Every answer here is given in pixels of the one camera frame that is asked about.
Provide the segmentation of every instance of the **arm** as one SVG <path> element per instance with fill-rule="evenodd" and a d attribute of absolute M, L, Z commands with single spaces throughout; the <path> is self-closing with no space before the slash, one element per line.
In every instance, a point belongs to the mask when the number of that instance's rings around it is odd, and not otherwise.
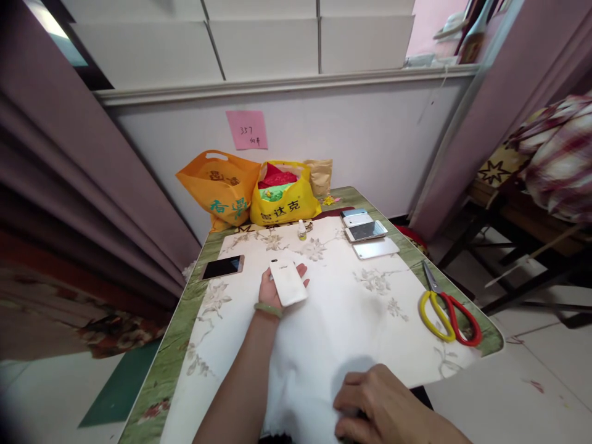
<path fill-rule="evenodd" d="M 302 277 L 306 266 L 297 267 Z M 261 277 L 259 302 L 282 309 L 268 268 Z M 269 361 L 280 319 L 256 310 L 240 350 L 222 381 L 193 444 L 256 443 L 267 408 Z"/>

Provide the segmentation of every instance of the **white cloth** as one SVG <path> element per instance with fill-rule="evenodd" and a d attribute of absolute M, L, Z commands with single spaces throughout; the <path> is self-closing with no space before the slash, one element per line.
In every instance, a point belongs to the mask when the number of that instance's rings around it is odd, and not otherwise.
<path fill-rule="evenodd" d="M 286 309 L 277 331 L 265 434 L 286 433 L 295 443 L 337 443 L 339 415 L 332 403 L 347 372 L 380 362 L 415 387 L 480 357 L 459 342 L 443 343 L 423 325 L 417 304 L 426 290 L 398 255 L 359 260 L 340 218 L 313 224 L 306 241 L 298 239 L 297 226 L 225 238 L 220 258 L 244 254 L 244 270 L 208 286 L 162 443 L 193 439 L 241 346 L 261 274 L 274 258 L 306 264 L 310 284 L 308 299 Z M 431 308 L 428 313 L 435 323 Z"/>

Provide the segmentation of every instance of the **yellow scissors handle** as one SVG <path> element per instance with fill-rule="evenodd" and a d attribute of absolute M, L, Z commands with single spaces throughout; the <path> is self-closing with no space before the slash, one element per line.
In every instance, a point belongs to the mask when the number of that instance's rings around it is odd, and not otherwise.
<path fill-rule="evenodd" d="M 434 333 L 437 337 L 442 339 L 444 342 L 452 342 L 452 341 L 456 340 L 456 334 L 454 333 L 454 330 L 448 320 L 448 317 L 446 316 L 446 313 L 444 313 L 444 311 L 440 308 L 440 305 L 438 305 L 438 301 L 436 300 L 436 296 L 437 296 L 437 294 L 432 291 L 427 291 L 424 293 L 424 295 L 421 297 L 421 300 L 419 301 L 419 316 L 421 316 L 421 320 L 424 322 L 425 326 L 432 333 Z M 427 318 L 426 304 L 427 304 L 428 299 L 432 303 L 432 307 L 434 308 L 436 315 L 438 315 L 438 319 L 442 321 L 442 324 L 444 325 L 444 328 L 448 332 L 448 335 L 441 333 L 436 328 L 436 326 L 434 324 L 432 324 L 430 322 L 430 320 Z"/>

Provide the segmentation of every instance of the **human hand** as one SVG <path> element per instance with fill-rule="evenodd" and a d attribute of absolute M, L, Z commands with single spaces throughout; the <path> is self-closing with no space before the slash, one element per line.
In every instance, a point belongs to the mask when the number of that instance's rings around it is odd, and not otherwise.
<path fill-rule="evenodd" d="M 304 264 L 300 264 L 296 267 L 296 270 L 298 270 L 298 274 L 300 275 L 300 277 L 304 276 L 307 269 L 308 267 Z M 304 286 L 308 286 L 309 282 L 310 279 L 304 281 Z M 278 310 L 284 309 L 282 303 L 279 301 L 276 283 L 271 280 L 271 268 L 265 270 L 265 272 L 261 276 L 261 286 L 259 287 L 259 302 L 275 307 Z"/>
<path fill-rule="evenodd" d="M 452 423 L 424 406 L 383 364 L 366 373 L 348 373 L 333 407 L 339 411 L 357 408 L 368 417 L 342 417 L 335 427 L 337 438 L 360 444 L 470 444 Z"/>

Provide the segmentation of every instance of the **shopping bag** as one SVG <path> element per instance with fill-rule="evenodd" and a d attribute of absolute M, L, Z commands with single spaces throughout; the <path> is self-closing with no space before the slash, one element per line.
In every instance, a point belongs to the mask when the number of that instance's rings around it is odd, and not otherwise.
<path fill-rule="evenodd" d="M 212 226 L 224 226 L 222 221 L 238 226 L 249 217 L 251 196 L 260 167 L 257 162 L 208 150 L 175 176 L 197 203 L 215 217 L 212 218 Z"/>
<path fill-rule="evenodd" d="M 275 202 L 263 199 L 259 189 L 255 187 L 251 202 L 251 222 L 262 226 L 273 225 L 293 222 L 298 219 L 312 219 L 321 213 L 321 204 L 315 199 L 310 187 L 310 168 L 308 166 L 300 162 L 270 160 L 261 166 L 259 181 L 265 178 L 268 164 L 278 167 L 281 171 L 295 174 L 298 180 L 287 188 L 282 197 Z"/>

